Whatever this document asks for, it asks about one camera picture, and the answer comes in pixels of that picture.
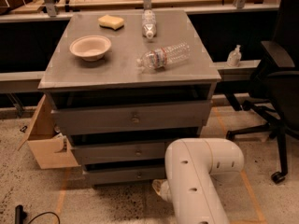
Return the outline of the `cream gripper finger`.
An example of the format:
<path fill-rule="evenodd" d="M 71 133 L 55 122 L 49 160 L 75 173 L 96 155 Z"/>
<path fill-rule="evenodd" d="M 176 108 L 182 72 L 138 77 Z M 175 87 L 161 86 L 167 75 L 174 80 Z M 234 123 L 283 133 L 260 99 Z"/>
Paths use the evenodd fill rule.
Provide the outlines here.
<path fill-rule="evenodd" d="M 166 181 L 164 179 L 155 179 L 152 182 L 152 187 L 156 192 L 165 191 Z"/>

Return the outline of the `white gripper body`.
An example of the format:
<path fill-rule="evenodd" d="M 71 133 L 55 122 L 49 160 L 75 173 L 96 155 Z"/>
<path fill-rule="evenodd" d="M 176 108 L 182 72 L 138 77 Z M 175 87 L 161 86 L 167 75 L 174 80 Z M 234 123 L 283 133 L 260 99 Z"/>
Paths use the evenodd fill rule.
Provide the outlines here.
<path fill-rule="evenodd" d="M 164 201 L 171 203 L 172 202 L 172 196 L 171 191 L 168 184 L 162 184 L 161 190 L 160 190 L 161 197 Z"/>

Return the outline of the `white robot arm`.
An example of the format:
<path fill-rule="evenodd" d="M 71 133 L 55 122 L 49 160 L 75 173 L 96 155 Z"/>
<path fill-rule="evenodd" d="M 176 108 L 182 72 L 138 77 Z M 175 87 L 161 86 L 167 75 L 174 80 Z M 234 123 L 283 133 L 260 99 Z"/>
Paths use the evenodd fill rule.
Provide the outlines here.
<path fill-rule="evenodd" d="M 220 138 L 184 138 L 165 152 L 165 179 L 152 186 L 173 204 L 177 224 L 230 224 L 214 187 L 244 168 L 244 155 L 234 142 Z"/>

